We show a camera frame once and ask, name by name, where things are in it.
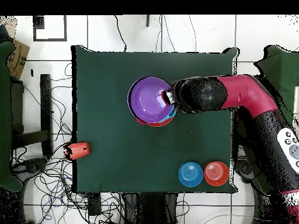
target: floor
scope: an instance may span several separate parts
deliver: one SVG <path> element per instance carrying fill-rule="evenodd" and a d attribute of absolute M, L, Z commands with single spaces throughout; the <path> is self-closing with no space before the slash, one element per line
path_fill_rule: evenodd
<path fill-rule="evenodd" d="M 40 74 L 50 74 L 52 87 L 71 86 L 71 50 L 73 44 L 80 44 L 93 51 L 123 51 L 124 44 L 120 38 L 114 16 L 67 16 L 67 41 L 33 41 L 32 16 L 15 16 L 18 20 L 15 38 L 30 46 L 29 55 L 21 80 L 40 100 Z M 118 16 L 119 29 L 123 40 L 127 44 L 127 51 L 148 52 L 177 52 L 221 53 L 228 47 L 238 47 L 241 52 L 238 57 L 238 74 L 259 74 L 253 62 L 262 59 L 263 48 L 269 44 L 278 44 L 294 51 L 299 47 L 298 17 L 292 15 L 165 15 L 163 19 L 163 43 L 161 47 L 159 15 L 151 15 L 149 27 L 145 26 L 146 15 Z M 64 17 L 45 16 L 44 29 L 36 30 L 37 39 L 63 39 Z M 71 89 L 56 88 L 53 97 L 66 106 L 64 122 L 72 128 Z M 60 112 L 53 105 L 53 117 L 58 121 Z M 29 93 L 24 92 L 23 123 L 25 132 L 40 129 L 40 106 Z M 59 127 L 53 121 L 54 148 L 69 141 L 70 135 L 64 137 L 56 135 Z M 41 145 L 30 145 L 22 158 L 30 159 L 42 157 Z M 55 158 L 62 157 L 60 149 Z M 31 179 L 26 187 L 24 208 L 26 219 L 38 222 L 43 216 L 41 205 L 49 204 L 44 192 L 47 191 L 41 178 Z M 252 188 L 241 182 L 241 178 L 234 174 L 234 184 L 238 188 L 235 194 L 185 194 L 190 208 L 184 216 L 178 217 L 179 224 L 250 224 L 253 216 L 254 200 Z M 179 194 L 178 201 L 183 200 Z M 108 209 L 108 201 L 103 208 Z M 186 212 L 182 203 L 177 206 L 177 214 Z M 65 212 L 65 208 L 54 207 L 42 224 L 57 224 L 57 219 Z M 69 209 L 59 224 L 87 224 L 77 209 Z M 118 212 L 113 219 L 118 220 Z"/>

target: blue cup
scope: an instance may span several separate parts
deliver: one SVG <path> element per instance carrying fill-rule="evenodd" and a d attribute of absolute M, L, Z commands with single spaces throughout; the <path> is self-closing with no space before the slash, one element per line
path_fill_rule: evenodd
<path fill-rule="evenodd" d="M 203 169 L 195 162 L 187 162 L 180 167 L 179 180 L 186 187 L 195 187 L 203 180 Z"/>

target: green mat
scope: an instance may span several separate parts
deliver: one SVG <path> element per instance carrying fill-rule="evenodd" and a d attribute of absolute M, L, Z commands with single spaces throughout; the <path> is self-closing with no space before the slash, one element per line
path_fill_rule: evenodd
<path fill-rule="evenodd" d="M 178 179 L 179 168 L 188 161 L 202 169 L 214 160 L 230 166 L 230 111 L 178 111 L 168 125 L 150 127 L 131 115 L 127 93 L 132 83 L 145 76 L 173 83 L 191 76 L 231 75 L 237 49 L 223 54 L 71 49 L 78 101 L 74 132 L 77 142 L 91 147 L 88 156 L 77 160 L 77 191 L 235 192 L 229 181 L 212 187 L 203 179 L 197 187 L 187 188 Z"/>
<path fill-rule="evenodd" d="M 12 152 L 12 109 L 11 76 L 6 61 L 8 55 L 15 49 L 11 42 L 0 44 L 0 187 L 13 192 L 23 188 L 23 184 L 13 178 L 9 171 Z"/>

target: control buttons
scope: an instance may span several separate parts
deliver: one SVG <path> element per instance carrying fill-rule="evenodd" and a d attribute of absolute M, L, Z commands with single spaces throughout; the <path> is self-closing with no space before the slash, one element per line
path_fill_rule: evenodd
<path fill-rule="evenodd" d="M 299 145 L 290 146 L 290 155 L 291 155 L 291 157 L 299 160 Z"/>
<path fill-rule="evenodd" d="M 284 140 L 284 142 L 285 142 L 286 144 L 291 144 L 291 143 L 292 143 L 291 140 L 289 140 L 289 139 Z"/>

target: gray tile grout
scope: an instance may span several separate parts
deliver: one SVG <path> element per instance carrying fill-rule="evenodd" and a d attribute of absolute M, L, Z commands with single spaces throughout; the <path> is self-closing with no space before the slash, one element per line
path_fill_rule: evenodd
<path fill-rule="evenodd" d="M 71 62 L 71 60 L 26 60 L 26 62 Z M 257 62 L 257 61 L 237 61 L 237 62 L 240 62 L 240 63 L 254 63 L 254 62 Z"/>
<path fill-rule="evenodd" d="M 50 206 L 51 204 L 23 204 L 24 206 Z M 109 205 L 107 204 L 102 204 L 102 207 L 108 207 Z M 184 204 L 177 204 L 176 206 L 184 206 L 187 207 L 188 205 Z M 230 205 L 205 205 L 205 204 L 190 204 L 190 207 L 230 207 Z M 232 205 L 232 207 L 254 207 L 254 205 Z"/>
<path fill-rule="evenodd" d="M 235 48 L 237 47 L 237 15 L 235 15 Z M 237 74 L 237 66 L 238 66 L 238 61 L 237 61 L 237 57 L 236 57 L 236 61 L 234 61 L 235 64 L 235 73 Z M 230 219 L 230 224 L 231 224 L 231 220 L 232 220 L 232 194 L 231 194 L 231 219 Z"/>

